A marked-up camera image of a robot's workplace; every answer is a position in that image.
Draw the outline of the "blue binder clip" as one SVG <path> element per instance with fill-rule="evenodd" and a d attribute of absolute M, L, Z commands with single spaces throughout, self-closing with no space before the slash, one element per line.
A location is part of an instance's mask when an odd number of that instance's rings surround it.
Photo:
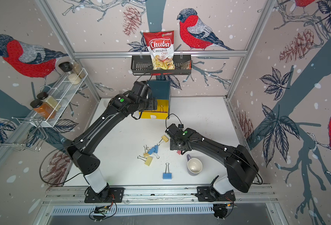
<path fill-rule="evenodd" d="M 151 155 L 151 154 L 155 153 L 156 151 L 157 151 L 157 146 L 153 146 L 152 148 L 149 149 L 148 153 Z"/>
<path fill-rule="evenodd" d="M 159 145 L 155 145 L 153 154 L 156 156 L 157 159 L 160 158 L 160 156 L 158 155 L 158 151 L 159 151 Z"/>
<path fill-rule="evenodd" d="M 169 163 L 165 164 L 165 172 L 163 173 L 162 179 L 164 179 L 164 180 L 172 179 L 172 174 L 169 171 Z"/>

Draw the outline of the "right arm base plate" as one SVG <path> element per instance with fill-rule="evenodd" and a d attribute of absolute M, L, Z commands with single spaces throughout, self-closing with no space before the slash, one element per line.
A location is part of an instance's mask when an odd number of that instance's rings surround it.
<path fill-rule="evenodd" d="M 225 194 L 218 193 L 214 188 L 208 186 L 198 186 L 195 197 L 200 202 L 233 202 L 235 201 L 234 192 L 228 191 Z"/>

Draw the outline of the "yellow top drawer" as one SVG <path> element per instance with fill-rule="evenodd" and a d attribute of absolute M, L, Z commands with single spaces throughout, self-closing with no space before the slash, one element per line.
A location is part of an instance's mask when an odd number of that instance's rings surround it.
<path fill-rule="evenodd" d="M 169 100 L 159 99 L 158 101 L 158 107 L 156 111 L 144 111 L 141 115 L 141 119 L 159 119 L 159 120 L 165 120 L 169 115 Z M 160 112 L 160 105 L 165 106 L 166 112 L 161 113 Z"/>

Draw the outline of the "blue binder clip front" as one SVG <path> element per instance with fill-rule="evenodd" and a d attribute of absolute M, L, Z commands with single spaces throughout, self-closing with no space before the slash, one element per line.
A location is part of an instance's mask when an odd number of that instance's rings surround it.
<path fill-rule="evenodd" d="M 169 163 L 165 164 L 165 172 L 163 173 L 162 179 L 164 179 L 164 180 L 172 179 L 172 174 L 169 171 Z"/>

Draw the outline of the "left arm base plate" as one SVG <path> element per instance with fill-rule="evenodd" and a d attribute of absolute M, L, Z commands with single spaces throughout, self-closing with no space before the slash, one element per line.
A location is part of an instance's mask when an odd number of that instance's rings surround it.
<path fill-rule="evenodd" d="M 107 187 L 100 193 L 95 193 L 91 187 L 85 191 L 85 203 L 121 203 L 125 188 Z"/>

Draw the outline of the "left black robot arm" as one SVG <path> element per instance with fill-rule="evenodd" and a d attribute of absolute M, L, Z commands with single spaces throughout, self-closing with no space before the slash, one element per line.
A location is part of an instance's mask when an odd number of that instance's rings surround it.
<path fill-rule="evenodd" d="M 133 88 L 113 97 L 101 116 L 79 137 L 65 145 L 73 164 L 81 171 L 92 191 L 100 196 L 108 194 L 109 185 L 100 171 L 100 160 L 94 152 L 105 136 L 122 120 L 135 112 L 157 109 L 146 81 L 135 81 Z"/>

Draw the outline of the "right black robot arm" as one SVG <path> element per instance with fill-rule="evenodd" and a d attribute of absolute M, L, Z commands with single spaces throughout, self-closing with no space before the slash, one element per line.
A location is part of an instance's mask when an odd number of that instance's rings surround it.
<path fill-rule="evenodd" d="M 250 151 L 242 146 L 224 145 L 202 136 L 197 131 L 187 128 L 181 130 L 175 124 L 166 128 L 165 132 L 170 136 L 174 145 L 171 150 L 199 151 L 217 160 L 226 168 L 227 175 L 218 177 L 210 185 L 210 188 L 218 194 L 225 194 L 231 190 L 247 193 L 258 174 L 256 165 Z"/>

